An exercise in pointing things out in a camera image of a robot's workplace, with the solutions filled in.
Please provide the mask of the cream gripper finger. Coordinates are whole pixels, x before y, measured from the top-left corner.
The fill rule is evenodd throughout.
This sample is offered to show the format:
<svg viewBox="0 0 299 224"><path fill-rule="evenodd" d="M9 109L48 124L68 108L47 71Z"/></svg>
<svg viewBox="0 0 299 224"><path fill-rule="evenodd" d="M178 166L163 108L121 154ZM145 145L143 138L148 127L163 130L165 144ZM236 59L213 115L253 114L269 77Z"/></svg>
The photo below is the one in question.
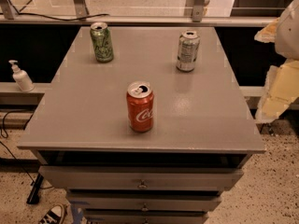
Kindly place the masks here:
<svg viewBox="0 0 299 224"><path fill-rule="evenodd" d="M274 43L277 34L278 21L279 18L271 21L254 36L254 39L263 43Z"/></svg>
<svg viewBox="0 0 299 224"><path fill-rule="evenodd" d="M271 123L278 119L299 97L299 62L287 59L280 67L271 65L258 103L257 123Z"/></svg>

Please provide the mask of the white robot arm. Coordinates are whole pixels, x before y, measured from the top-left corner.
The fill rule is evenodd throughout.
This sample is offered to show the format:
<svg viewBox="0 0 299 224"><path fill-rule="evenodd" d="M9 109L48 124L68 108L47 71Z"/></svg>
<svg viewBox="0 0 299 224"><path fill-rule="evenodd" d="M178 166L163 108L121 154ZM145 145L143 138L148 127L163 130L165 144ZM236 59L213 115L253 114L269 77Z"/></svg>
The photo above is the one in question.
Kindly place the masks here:
<svg viewBox="0 0 299 224"><path fill-rule="evenodd" d="M273 43L275 52L286 59L280 67L270 66L255 114L257 123L271 123L299 97L299 0L293 0L254 39Z"/></svg>

